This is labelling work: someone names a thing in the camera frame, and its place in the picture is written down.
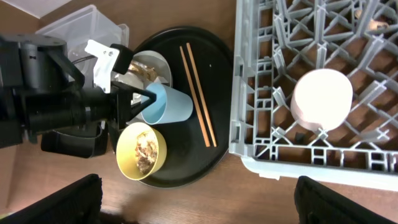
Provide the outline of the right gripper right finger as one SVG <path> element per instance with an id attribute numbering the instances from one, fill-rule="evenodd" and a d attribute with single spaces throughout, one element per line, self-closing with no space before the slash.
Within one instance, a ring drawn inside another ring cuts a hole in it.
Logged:
<path id="1" fill-rule="evenodd" d="M 298 178 L 294 201 L 300 224 L 394 223 L 307 176 Z"/>

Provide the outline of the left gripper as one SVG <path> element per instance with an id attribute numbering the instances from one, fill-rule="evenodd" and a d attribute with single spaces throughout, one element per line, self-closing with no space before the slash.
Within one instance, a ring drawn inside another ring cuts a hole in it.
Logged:
<path id="1" fill-rule="evenodd" d="M 141 96 L 149 99 L 131 106 L 131 100 L 138 100 Z M 111 82 L 111 126 L 119 131 L 127 126 L 127 122 L 134 119 L 147 107 L 155 103 L 156 94 L 145 89 L 129 86 L 125 83 Z"/>

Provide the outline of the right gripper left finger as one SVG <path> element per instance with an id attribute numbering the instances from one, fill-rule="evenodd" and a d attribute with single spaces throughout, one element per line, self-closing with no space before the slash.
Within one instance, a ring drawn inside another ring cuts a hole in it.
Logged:
<path id="1" fill-rule="evenodd" d="M 89 174 L 1 219 L 1 224 L 98 223 L 102 196 L 101 178 Z"/>

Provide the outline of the blue cup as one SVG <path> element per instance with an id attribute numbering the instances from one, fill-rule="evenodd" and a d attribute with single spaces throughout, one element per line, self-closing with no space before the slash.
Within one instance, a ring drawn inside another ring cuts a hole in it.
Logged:
<path id="1" fill-rule="evenodd" d="M 147 124 L 176 123 L 191 116 L 193 102 L 187 94 L 160 83 L 151 83 L 146 90 L 156 94 L 156 100 L 141 112 Z"/>

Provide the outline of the white tissue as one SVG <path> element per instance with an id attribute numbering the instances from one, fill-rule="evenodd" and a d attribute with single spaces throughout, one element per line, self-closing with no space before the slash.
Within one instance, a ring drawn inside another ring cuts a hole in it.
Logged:
<path id="1" fill-rule="evenodd" d="M 144 82 L 137 75 L 135 75 L 131 72 L 127 72 L 124 75 L 116 73 L 113 76 L 112 81 L 121 82 L 121 83 L 127 84 L 129 86 L 138 88 L 138 89 L 144 88 Z M 134 104 L 140 103 L 140 102 L 141 102 L 141 95 L 138 93 L 134 93 L 132 95 L 131 104 L 134 105 Z"/>

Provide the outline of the gold snack wrapper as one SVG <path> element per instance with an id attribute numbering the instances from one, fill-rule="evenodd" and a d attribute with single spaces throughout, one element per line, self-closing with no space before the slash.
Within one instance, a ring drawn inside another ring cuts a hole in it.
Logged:
<path id="1" fill-rule="evenodd" d="M 158 77 L 155 68 L 149 67 L 148 65 L 145 65 L 135 60 L 131 61 L 128 71 L 136 75 L 140 75 L 151 82 L 153 82 Z"/>

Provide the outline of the grey plate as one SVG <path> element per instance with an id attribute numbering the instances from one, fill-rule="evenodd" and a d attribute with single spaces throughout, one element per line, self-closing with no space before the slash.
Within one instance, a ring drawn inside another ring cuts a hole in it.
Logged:
<path id="1" fill-rule="evenodd" d="M 155 68 L 158 74 L 158 77 L 153 82 L 146 80 L 140 75 L 137 75 L 144 82 L 144 87 L 154 82 L 162 83 L 166 86 L 173 87 L 173 78 L 170 66 L 166 59 L 160 53 L 153 50 L 141 51 L 133 56 L 133 60 L 148 65 L 149 67 Z"/>

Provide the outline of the food scraps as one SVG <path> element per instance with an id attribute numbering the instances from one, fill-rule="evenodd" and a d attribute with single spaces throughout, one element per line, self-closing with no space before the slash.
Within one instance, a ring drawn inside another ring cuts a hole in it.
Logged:
<path id="1" fill-rule="evenodd" d="M 158 154 L 157 139 L 154 132 L 145 131 L 137 136 L 135 156 L 141 174 L 146 175 L 153 168 Z"/>

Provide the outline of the yellow bowl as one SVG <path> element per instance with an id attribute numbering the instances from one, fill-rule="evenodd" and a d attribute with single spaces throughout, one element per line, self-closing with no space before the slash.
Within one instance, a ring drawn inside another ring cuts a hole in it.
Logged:
<path id="1" fill-rule="evenodd" d="M 155 133 L 158 154 L 153 168 L 148 174 L 143 175 L 140 173 L 137 167 L 135 148 L 137 136 L 145 131 L 151 131 Z M 166 155 L 167 145 L 163 135 L 145 123 L 133 123 L 125 128 L 119 137 L 116 147 L 116 159 L 119 169 L 128 179 L 131 180 L 142 180 L 154 172 L 157 172 L 163 166 Z"/>

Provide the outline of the pink cup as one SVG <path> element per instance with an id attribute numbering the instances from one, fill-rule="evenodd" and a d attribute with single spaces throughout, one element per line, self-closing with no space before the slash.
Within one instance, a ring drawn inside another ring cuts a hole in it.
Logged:
<path id="1" fill-rule="evenodd" d="M 322 68 L 307 72 L 296 83 L 290 111 L 303 128 L 333 130 L 348 117 L 353 87 L 343 73 Z"/>

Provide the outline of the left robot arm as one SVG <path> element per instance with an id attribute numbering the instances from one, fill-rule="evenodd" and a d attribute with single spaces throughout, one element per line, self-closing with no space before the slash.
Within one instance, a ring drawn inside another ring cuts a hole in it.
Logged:
<path id="1" fill-rule="evenodd" d="M 126 72 L 133 52 L 120 44 L 103 47 L 88 41 L 97 57 L 96 85 L 85 89 L 85 76 L 66 53 L 67 43 L 40 34 L 1 35 L 1 147 L 35 143 L 52 130 L 100 121 L 115 130 L 156 101 L 156 95 L 112 81 Z"/>

